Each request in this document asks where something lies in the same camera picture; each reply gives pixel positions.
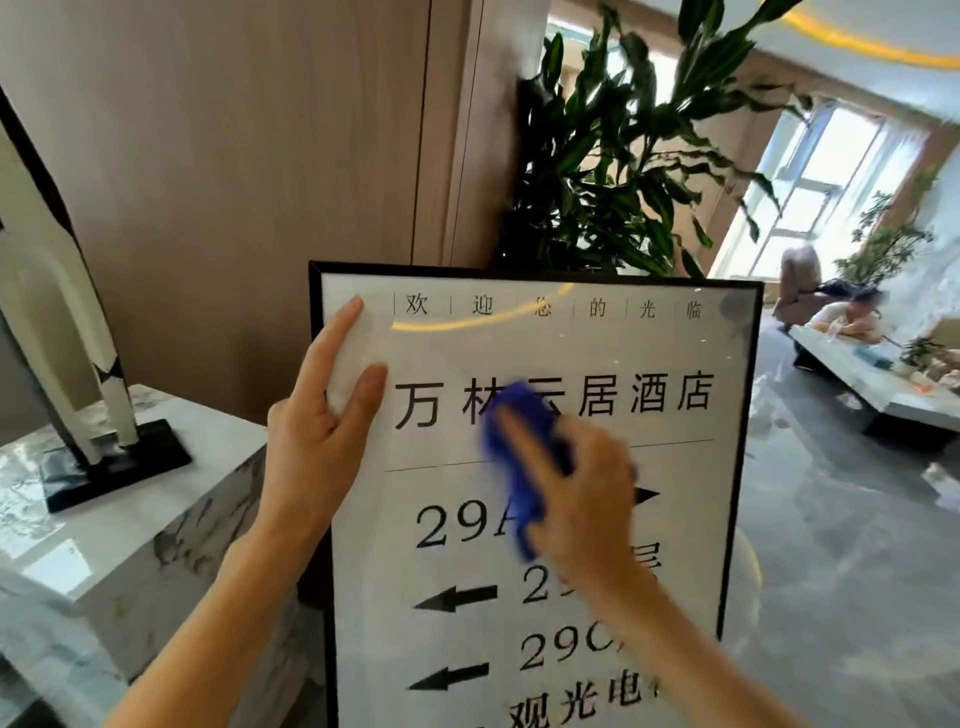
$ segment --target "arrow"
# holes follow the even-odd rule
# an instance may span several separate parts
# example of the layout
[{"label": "arrow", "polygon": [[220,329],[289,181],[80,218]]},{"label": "arrow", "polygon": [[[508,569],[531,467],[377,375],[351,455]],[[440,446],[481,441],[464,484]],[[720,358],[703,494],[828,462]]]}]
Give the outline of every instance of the arrow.
[{"label": "arrow", "polygon": [[432,609],[434,612],[456,612],[457,607],[464,604],[473,604],[478,601],[489,601],[496,599],[496,585],[491,587],[478,587],[477,589],[464,589],[460,592],[456,587],[450,587],[443,590],[436,596],[422,601],[414,609]]},{"label": "arrow", "polygon": [[470,667],[461,667],[460,669],[450,669],[444,667],[440,672],[434,672],[429,677],[424,677],[418,683],[414,683],[407,690],[412,691],[445,691],[454,683],[462,683],[466,680],[475,680],[478,677],[486,677],[490,674],[490,663],[483,665],[471,665]]},{"label": "arrow", "polygon": [[646,488],[634,488],[634,505],[640,505],[643,501],[659,495],[657,491],[648,491]]}]

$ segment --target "coffee table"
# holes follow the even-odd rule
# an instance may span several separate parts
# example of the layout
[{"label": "coffee table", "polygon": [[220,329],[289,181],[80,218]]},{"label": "coffee table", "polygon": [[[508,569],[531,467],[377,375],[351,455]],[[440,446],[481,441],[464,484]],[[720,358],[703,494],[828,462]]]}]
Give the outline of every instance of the coffee table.
[{"label": "coffee table", "polygon": [[926,450],[940,450],[960,432],[960,397],[936,386],[922,394],[909,381],[873,367],[853,353],[859,342],[830,338],[810,327],[793,327],[790,336],[849,386],[871,411],[864,433]]}]

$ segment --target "blue cloth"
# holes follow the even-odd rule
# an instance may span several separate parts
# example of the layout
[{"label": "blue cloth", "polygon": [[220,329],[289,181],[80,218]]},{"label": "blue cloth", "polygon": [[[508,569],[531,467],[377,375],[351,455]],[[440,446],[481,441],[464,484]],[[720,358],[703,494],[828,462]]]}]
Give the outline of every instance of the blue cloth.
[{"label": "blue cloth", "polygon": [[553,455],[557,468],[564,475],[573,473],[570,446],[553,436],[553,426],[559,415],[543,403],[543,398],[526,382],[517,381],[498,393],[483,420],[483,444],[487,455],[507,472],[510,513],[514,524],[514,540],[520,558],[524,562],[533,561],[536,554],[530,548],[526,537],[526,526],[531,522],[543,521],[546,509],[543,498],[530,482],[526,472],[516,459],[507,441],[500,433],[494,413],[498,407],[509,406],[528,427],[534,436]]}]

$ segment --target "white sign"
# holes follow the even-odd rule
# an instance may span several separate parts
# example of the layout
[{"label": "white sign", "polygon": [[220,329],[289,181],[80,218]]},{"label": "white sign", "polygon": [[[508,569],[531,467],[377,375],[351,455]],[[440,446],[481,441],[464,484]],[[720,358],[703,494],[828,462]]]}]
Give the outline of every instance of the white sign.
[{"label": "white sign", "polygon": [[490,397],[529,381],[631,446],[638,562],[723,628],[759,284],[497,279],[314,263],[314,328],[366,302],[328,395],[390,366],[363,467],[332,528],[327,632],[336,728],[679,724],[651,675],[549,566],[520,562]]}]

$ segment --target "marble floor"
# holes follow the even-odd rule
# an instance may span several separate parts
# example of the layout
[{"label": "marble floor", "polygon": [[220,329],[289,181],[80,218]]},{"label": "marble floor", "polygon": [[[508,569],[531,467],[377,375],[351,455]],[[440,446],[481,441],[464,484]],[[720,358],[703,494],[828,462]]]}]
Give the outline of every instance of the marble floor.
[{"label": "marble floor", "polygon": [[725,647],[818,728],[960,725],[957,501],[792,359],[764,322]]}]

